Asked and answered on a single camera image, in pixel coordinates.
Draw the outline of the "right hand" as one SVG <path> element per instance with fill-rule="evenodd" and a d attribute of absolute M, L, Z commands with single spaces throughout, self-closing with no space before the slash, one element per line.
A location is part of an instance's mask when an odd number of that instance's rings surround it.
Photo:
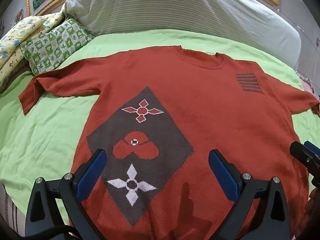
<path fill-rule="evenodd" d="M 299 237 L 301 235 L 319 209 L 319 189 L 314 188 L 310 193 L 309 198 L 310 199 L 305 206 L 303 219 L 300 222 L 298 229 L 295 231 L 295 237 Z"/>

